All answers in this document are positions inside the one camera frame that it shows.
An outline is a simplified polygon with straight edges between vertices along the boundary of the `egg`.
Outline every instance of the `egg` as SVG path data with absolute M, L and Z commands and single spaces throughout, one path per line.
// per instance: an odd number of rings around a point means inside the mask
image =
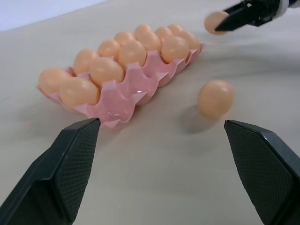
M 188 31 L 180 31 L 177 33 L 178 37 L 181 37 L 183 39 L 185 39 L 188 43 L 188 47 L 189 49 L 197 49 L 200 50 L 201 49 L 201 43 L 198 40 L 198 38 L 192 34 L 191 32 Z
M 170 63 L 175 59 L 186 59 L 188 55 L 188 42 L 181 37 L 171 37 L 162 44 L 161 57 L 165 63 Z
M 156 29 L 155 34 L 160 39 L 161 43 L 163 43 L 165 40 L 173 36 L 172 31 L 167 27 L 159 27 Z
M 135 37 L 129 32 L 121 31 L 114 36 L 114 39 L 119 43 L 121 47 L 123 47 L 129 41 L 135 40 Z
M 45 69 L 39 76 L 39 87 L 47 96 L 59 92 L 60 86 L 72 75 L 63 69 Z
M 142 43 L 146 51 L 156 50 L 158 53 L 160 53 L 161 43 L 155 33 L 145 32 L 139 36 L 138 41 Z
M 87 72 L 90 67 L 90 63 L 93 61 L 94 58 L 99 57 L 97 52 L 91 49 L 83 49 L 81 50 L 75 57 L 73 63 L 73 70 L 74 73 L 81 74 Z
M 204 27 L 210 34 L 215 35 L 223 35 L 227 32 L 223 31 L 215 31 L 215 28 L 220 25 L 222 21 L 224 21 L 229 16 L 228 13 L 224 11 L 213 12 L 208 15 L 204 20 Z
M 83 77 L 72 77 L 60 86 L 60 98 L 68 108 L 78 105 L 95 105 L 100 99 L 100 91 L 96 85 Z
M 120 50 L 121 46 L 116 40 L 106 40 L 101 43 L 97 52 L 100 56 L 114 57 L 117 60 Z
M 172 31 L 174 35 L 177 35 L 179 32 L 183 31 L 183 28 L 178 24 L 171 24 L 168 28 Z
M 111 58 L 99 57 L 92 61 L 90 65 L 90 78 L 98 87 L 103 82 L 116 80 L 122 82 L 124 79 L 123 68 Z
M 229 111 L 234 100 L 234 87 L 226 81 L 214 80 L 208 82 L 199 91 L 198 110 L 208 118 L 217 119 Z
M 138 62 L 143 66 L 146 62 L 147 53 L 145 47 L 139 41 L 130 41 L 121 48 L 119 63 L 123 68 L 129 63 Z
M 137 28 L 135 29 L 134 37 L 136 38 L 136 40 L 138 40 L 140 35 L 145 33 L 145 32 L 152 32 L 152 29 L 147 24 L 141 24 L 141 25 L 137 26 Z

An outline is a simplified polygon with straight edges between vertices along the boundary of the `textured gripper pad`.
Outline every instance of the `textured gripper pad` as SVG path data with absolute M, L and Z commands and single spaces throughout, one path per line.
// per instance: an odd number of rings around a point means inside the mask
M 232 123 L 226 123 L 225 129 L 252 204 L 265 225 L 277 224 L 294 193 L 293 175 L 259 134 Z
M 80 130 L 58 168 L 54 184 L 70 222 L 74 222 L 88 184 L 99 123 Z

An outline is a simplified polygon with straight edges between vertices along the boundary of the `plastic egg carton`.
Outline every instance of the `plastic egg carton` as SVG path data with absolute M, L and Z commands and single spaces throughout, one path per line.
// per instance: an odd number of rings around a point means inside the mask
M 175 74 L 195 62 L 201 50 L 191 50 L 187 60 L 174 60 L 169 64 L 162 61 L 157 51 L 148 51 L 144 66 L 141 67 L 138 63 L 127 65 L 122 82 L 113 80 L 102 84 L 100 100 L 96 105 L 83 104 L 74 107 L 72 111 L 84 114 L 88 118 L 100 118 L 102 126 L 120 130 L 130 121 L 136 105 L 149 102 L 158 88 L 165 86 Z M 74 75 L 71 67 L 66 70 Z M 88 72 L 77 76 L 90 78 Z M 64 106 L 59 93 L 46 97 Z

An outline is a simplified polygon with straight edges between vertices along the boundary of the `pink egg tray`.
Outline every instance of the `pink egg tray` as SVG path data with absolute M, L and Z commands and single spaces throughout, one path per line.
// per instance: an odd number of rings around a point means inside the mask
M 158 88 L 165 86 L 175 74 L 195 62 L 201 50 L 202 48 L 200 51 L 191 50 L 187 60 L 174 60 L 169 64 L 162 61 L 157 51 L 148 51 L 144 66 L 141 67 L 138 63 L 127 65 L 122 82 L 113 80 L 102 84 L 100 100 L 96 105 L 79 105 L 72 111 L 84 114 L 88 118 L 100 118 L 102 126 L 120 130 L 130 121 L 136 105 L 149 102 Z M 66 70 L 74 75 L 71 67 Z M 89 79 L 88 72 L 78 76 Z M 46 97 L 64 106 L 58 93 Z

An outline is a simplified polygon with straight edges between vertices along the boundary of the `table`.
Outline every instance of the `table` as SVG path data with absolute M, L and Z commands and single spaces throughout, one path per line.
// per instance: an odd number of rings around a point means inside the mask
M 178 23 L 207 43 L 187 67 L 120 132 L 101 129 L 75 225 L 261 225 L 239 179 L 225 119 L 276 132 L 297 154 L 300 135 L 300 11 L 261 28 L 209 35 L 203 19 L 233 0 L 108 0 L 106 3 L 0 33 L 0 202 L 71 114 L 36 89 L 47 67 L 70 65 L 85 47 L 96 49 L 140 23 L 154 29 Z M 237 91 L 231 112 L 217 123 L 198 116 L 199 89 L 224 79 Z

